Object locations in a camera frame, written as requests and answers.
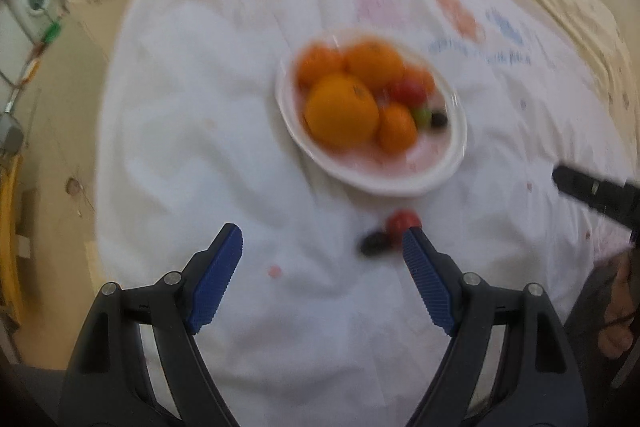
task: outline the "large orange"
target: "large orange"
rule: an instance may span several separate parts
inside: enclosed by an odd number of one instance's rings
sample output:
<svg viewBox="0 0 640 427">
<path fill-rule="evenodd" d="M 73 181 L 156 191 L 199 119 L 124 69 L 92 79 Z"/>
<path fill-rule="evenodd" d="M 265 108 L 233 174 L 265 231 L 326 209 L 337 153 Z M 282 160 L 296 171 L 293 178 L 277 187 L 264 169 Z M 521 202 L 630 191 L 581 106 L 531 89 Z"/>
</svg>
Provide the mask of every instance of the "large orange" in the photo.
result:
<svg viewBox="0 0 640 427">
<path fill-rule="evenodd" d="M 312 87 L 304 117 L 315 140 L 346 149 L 373 138 L 379 115 L 367 86 L 350 74 L 337 73 Z"/>
<path fill-rule="evenodd" d="M 336 48 L 312 44 L 298 59 L 296 77 L 301 87 L 311 87 L 322 77 L 344 71 L 344 56 Z"/>
<path fill-rule="evenodd" d="M 347 71 L 357 76 L 372 91 L 377 91 L 404 72 L 402 57 L 386 42 L 369 40 L 345 51 Z"/>
<path fill-rule="evenodd" d="M 433 80 L 433 75 L 426 68 L 415 66 L 414 64 L 407 64 L 404 67 L 404 77 L 420 82 L 427 92 L 427 95 L 433 94 L 436 90 L 436 83 Z"/>
<path fill-rule="evenodd" d="M 418 129 L 407 107 L 392 102 L 380 109 L 378 143 L 387 154 L 406 151 L 418 139 Z"/>
</svg>

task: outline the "patterned beige cloth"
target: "patterned beige cloth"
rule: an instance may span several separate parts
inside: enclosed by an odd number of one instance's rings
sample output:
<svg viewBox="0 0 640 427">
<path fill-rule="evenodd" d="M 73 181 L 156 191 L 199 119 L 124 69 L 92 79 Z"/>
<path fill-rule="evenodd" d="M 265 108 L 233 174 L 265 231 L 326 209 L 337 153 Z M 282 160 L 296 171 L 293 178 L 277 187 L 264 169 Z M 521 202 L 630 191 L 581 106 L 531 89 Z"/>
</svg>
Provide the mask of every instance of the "patterned beige cloth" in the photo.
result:
<svg viewBox="0 0 640 427">
<path fill-rule="evenodd" d="M 571 37 L 594 74 L 594 89 L 607 105 L 626 150 L 638 165 L 640 99 L 631 58 L 618 25 L 600 0 L 534 0 Z"/>
</svg>

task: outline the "tan floor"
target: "tan floor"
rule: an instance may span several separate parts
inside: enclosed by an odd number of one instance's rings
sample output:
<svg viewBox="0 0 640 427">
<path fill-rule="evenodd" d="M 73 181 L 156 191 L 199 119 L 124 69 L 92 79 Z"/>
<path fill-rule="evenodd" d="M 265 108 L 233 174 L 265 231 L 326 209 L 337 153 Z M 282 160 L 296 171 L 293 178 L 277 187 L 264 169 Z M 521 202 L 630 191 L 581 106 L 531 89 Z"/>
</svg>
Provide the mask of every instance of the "tan floor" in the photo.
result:
<svg viewBox="0 0 640 427">
<path fill-rule="evenodd" d="M 73 7 L 17 103 L 26 134 L 18 232 L 31 238 L 31 259 L 19 259 L 26 313 L 14 341 L 24 362 L 36 367 L 66 367 L 102 282 L 94 243 L 96 121 L 126 3 Z M 66 194 L 70 177 L 84 194 Z"/>
</svg>

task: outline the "black olive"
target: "black olive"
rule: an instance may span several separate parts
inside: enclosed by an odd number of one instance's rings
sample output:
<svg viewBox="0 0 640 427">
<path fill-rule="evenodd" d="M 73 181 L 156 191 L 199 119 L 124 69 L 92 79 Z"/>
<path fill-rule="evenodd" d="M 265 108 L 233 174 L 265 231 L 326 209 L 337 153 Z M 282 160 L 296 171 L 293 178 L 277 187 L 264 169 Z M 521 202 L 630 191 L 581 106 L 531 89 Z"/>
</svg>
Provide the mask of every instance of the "black olive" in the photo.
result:
<svg viewBox="0 0 640 427">
<path fill-rule="evenodd" d="M 360 251 L 367 257 L 375 257 L 393 246 L 391 237 L 382 230 L 371 232 L 360 242 Z"/>
<path fill-rule="evenodd" d="M 449 123 L 449 118 L 442 111 L 433 111 L 431 113 L 431 128 L 444 129 Z"/>
</svg>

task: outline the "blue ribbed fingertip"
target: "blue ribbed fingertip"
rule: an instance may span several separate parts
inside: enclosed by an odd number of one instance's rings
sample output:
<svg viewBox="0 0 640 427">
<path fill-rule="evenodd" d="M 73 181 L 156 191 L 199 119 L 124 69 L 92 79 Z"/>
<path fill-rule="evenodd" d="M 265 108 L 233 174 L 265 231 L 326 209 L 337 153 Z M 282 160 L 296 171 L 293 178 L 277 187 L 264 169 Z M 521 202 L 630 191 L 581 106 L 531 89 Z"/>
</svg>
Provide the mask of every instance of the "blue ribbed fingertip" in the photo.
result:
<svg viewBox="0 0 640 427">
<path fill-rule="evenodd" d="M 431 320 L 450 335 L 456 325 L 451 312 L 451 295 L 411 232 L 405 232 L 402 237 L 402 257 Z"/>
<path fill-rule="evenodd" d="M 193 307 L 187 320 L 192 335 L 213 320 L 241 255 L 242 232 L 234 227 L 193 291 Z"/>
</svg>

